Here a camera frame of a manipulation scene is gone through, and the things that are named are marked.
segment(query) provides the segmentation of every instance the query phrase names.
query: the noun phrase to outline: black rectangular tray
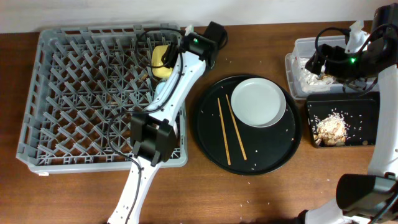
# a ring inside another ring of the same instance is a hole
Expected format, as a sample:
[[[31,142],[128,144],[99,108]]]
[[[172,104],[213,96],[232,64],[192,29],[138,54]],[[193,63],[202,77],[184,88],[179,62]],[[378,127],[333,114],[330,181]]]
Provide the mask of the black rectangular tray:
[[[305,104],[305,112],[310,128],[310,137],[315,147],[336,147],[326,146],[323,142],[318,145],[314,140],[314,133],[317,133],[315,116],[323,120],[332,112],[344,114],[344,121],[350,125],[347,129],[348,139],[345,146],[363,146],[376,143],[377,124],[379,122],[380,94],[370,92],[364,96],[352,94],[322,94],[310,95]]]

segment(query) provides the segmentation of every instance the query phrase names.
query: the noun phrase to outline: round black tray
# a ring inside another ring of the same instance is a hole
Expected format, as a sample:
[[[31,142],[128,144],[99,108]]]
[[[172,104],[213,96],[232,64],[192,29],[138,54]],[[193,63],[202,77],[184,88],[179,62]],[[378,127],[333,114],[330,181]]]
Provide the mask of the round black tray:
[[[203,153],[221,168],[241,175],[265,174],[280,168],[294,155],[302,137],[302,122],[293,98],[283,88],[281,90],[286,98],[286,112],[278,123],[267,128],[254,128],[242,123],[235,116],[247,156],[245,161],[225,94],[231,101],[235,87],[248,78],[262,77],[237,75],[225,78],[207,89],[195,107],[193,133]],[[226,158],[217,98],[220,99],[223,112],[230,166]]]

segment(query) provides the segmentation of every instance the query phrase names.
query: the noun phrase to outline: black tray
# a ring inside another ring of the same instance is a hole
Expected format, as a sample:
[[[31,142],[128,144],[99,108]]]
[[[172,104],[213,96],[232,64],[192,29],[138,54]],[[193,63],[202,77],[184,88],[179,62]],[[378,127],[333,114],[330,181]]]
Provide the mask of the black tray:
[[[281,89],[286,98],[287,111],[278,123],[267,128],[254,128],[235,117],[247,156],[245,161],[225,94],[228,94],[230,100],[235,87],[248,78],[262,77],[238,75],[225,78],[209,87],[195,107],[193,133],[203,153],[221,168],[241,175],[265,174],[280,168],[294,155],[302,137],[302,122],[294,100],[283,88]],[[220,98],[223,112],[230,166],[226,159],[217,98]]]
[[[314,115],[318,116],[318,119],[323,120],[335,110],[338,113],[348,113],[348,115],[344,114],[344,121],[351,127],[349,127],[349,130],[346,130],[350,138],[346,140],[345,146],[375,144],[377,124],[379,122],[379,108],[379,92],[370,92],[360,97],[357,97],[355,94],[320,94],[308,96],[305,111],[308,116],[310,133],[312,133],[312,144],[315,147],[329,147],[325,146],[323,142],[320,145],[315,143],[313,134],[316,133],[317,126]]]

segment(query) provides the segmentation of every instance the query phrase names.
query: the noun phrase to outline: white plate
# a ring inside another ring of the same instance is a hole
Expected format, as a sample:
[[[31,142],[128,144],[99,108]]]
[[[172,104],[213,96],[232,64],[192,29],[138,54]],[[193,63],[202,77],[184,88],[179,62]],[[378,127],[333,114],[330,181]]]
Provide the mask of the white plate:
[[[275,83],[265,78],[250,78],[236,86],[231,106],[243,123],[264,128],[276,124],[283,117],[286,99]]]

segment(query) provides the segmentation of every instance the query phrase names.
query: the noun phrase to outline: yellow sponge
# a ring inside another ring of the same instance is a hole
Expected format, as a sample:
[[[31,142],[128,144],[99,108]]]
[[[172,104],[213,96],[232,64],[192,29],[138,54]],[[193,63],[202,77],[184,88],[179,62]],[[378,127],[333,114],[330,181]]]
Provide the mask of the yellow sponge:
[[[152,54],[152,66],[162,66],[162,56],[166,53],[168,45],[157,46]],[[172,74],[173,68],[153,68],[152,72],[156,77],[168,79]]]

